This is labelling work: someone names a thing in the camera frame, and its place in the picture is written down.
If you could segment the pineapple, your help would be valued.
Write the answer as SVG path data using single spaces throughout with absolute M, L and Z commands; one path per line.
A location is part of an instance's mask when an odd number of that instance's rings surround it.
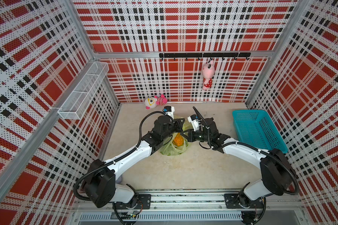
M 180 133 L 177 133 L 177 135 L 175 136 L 175 138 L 173 139 L 172 143 L 177 146 L 183 146 L 185 144 L 185 140 L 184 138 L 180 135 Z

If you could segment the yellow-green plastic bag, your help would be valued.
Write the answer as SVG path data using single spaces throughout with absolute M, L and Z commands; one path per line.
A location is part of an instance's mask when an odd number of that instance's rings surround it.
M 178 156 L 182 155 L 189 149 L 189 142 L 180 133 L 174 133 L 164 145 L 159 149 L 159 152 L 164 156 Z

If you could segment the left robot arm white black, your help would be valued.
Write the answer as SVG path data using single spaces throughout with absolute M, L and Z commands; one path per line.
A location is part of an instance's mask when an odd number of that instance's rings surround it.
M 159 117 L 154 121 L 153 129 L 143 135 L 142 126 L 145 120 L 156 113 Z M 170 136 L 182 132 L 184 123 L 184 118 L 176 119 L 170 113 L 158 111 L 148 114 L 140 122 L 137 144 L 112 159 L 95 160 L 88 172 L 73 185 L 74 196 L 79 200 L 91 201 L 97 208 L 117 202 L 126 204 L 129 208 L 136 207 L 139 203 L 138 192 L 129 184 L 118 184 L 118 178 L 158 151 Z

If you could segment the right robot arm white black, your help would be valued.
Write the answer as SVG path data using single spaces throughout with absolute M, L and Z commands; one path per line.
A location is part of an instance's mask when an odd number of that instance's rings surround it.
M 246 184 L 235 202 L 242 208 L 250 208 L 255 201 L 264 201 L 271 195 L 298 195 L 300 188 L 295 170 L 279 149 L 259 149 L 247 143 L 219 133 L 213 118 L 204 118 L 197 109 L 188 117 L 192 129 L 183 131 L 189 142 L 207 142 L 208 148 L 238 157 L 261 171 L 261 179 Z

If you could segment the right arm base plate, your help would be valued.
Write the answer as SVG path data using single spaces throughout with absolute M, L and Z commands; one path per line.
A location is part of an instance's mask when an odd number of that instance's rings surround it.
M 262 209 L 264 207 L 261 198 L 252 201 L 239 193 L 224 194 L 224 202 L 227 209 Z

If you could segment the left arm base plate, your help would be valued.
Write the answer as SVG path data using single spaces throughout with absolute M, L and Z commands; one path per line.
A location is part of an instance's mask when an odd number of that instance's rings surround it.
M 114 206 L 117 210 L 147 210 L 151 205 L 150 194 L 135 194 L 128 203 L 116 202 Z

